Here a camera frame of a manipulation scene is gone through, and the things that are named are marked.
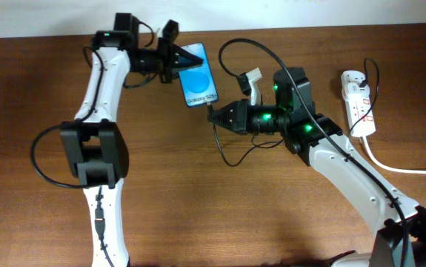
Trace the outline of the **blue screen Galaxy smartphone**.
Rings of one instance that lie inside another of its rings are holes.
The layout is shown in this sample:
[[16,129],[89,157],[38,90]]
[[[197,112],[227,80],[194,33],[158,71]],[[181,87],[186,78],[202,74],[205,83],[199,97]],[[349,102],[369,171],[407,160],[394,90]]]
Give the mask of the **blue screen Galaxy smartphone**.
[[204,44],[201,42],[182,47],[203,60],[199,67],[179,72],[184,101],[189,108],[216,102],[219,99]]

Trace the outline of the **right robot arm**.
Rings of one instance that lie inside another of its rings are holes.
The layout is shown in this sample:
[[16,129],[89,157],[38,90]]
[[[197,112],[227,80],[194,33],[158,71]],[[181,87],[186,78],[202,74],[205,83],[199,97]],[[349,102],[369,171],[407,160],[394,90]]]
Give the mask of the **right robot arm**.
[[207,119],[236,134],[281,134],[286,148],[331,181],[367,223],[370,253],[347,251],[311,266],[426,266],[426,208],[403,194],[353,147],[343,130],[316,112],[300,67],[273,76],[276,103],[249,99],[208,109]]

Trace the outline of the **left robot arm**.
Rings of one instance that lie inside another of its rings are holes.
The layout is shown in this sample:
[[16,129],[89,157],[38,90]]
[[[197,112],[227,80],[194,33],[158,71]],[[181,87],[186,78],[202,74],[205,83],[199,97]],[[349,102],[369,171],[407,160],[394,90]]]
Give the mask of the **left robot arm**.
[[73,122],[60,135],[72,175],[78,179],[91,221],[93,266],[129,266],[122,225],[122,188],[129,152],[117,125],[120,98],[129,73],[151,74],[166,84],[202,59],[174,43],[179,25],[169,20],[154,49],[139,46],[142,21],[117,13],[112,30],[96,32],[90,81]]

